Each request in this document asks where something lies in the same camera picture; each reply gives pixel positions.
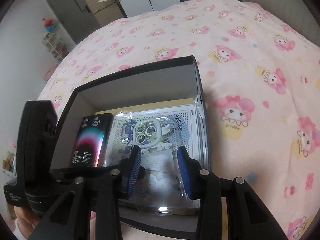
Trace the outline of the person left hand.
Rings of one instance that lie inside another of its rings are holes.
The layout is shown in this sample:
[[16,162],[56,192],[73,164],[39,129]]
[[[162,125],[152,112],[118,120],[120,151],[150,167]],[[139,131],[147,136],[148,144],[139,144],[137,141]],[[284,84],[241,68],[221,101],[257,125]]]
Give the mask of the person left hand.
[[14,207],[17,217],[18,228],[21,233],[28,238],[33,232],[34,228],[38,225],[40,218],[33,213],[33,211],[24,207]]

